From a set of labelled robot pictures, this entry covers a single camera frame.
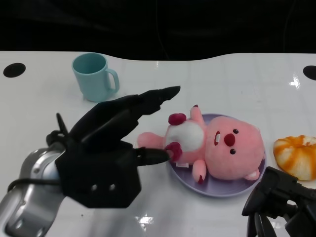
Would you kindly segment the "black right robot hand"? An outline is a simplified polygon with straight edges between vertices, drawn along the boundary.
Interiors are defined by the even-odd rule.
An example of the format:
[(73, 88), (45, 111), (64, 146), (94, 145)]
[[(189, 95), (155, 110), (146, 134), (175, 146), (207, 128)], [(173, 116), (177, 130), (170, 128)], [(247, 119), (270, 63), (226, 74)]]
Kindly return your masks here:
[(296, 177), (269, 166), (248, 197), (242, 216), (248, 217), (248, 237), (275, 237), (269, 217), (284, 218), (291, 237), (314, 237), (316, 191), (302, 186)]

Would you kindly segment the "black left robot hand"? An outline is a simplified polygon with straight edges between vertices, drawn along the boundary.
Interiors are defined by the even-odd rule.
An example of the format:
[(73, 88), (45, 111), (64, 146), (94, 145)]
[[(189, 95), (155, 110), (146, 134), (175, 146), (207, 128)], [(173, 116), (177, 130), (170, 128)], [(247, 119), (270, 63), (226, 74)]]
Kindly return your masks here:
[(129, 207), (141, 191), (138, 167), (169, 161), (171, 154), (123, 139), (141, 116), (157, 112), (179, 91), (173, 86), (98, 103), (71, 130), (57, 115), (59, 129), (46, 141), (64, 148), (55, 161), (63, 194), (88, 208)]

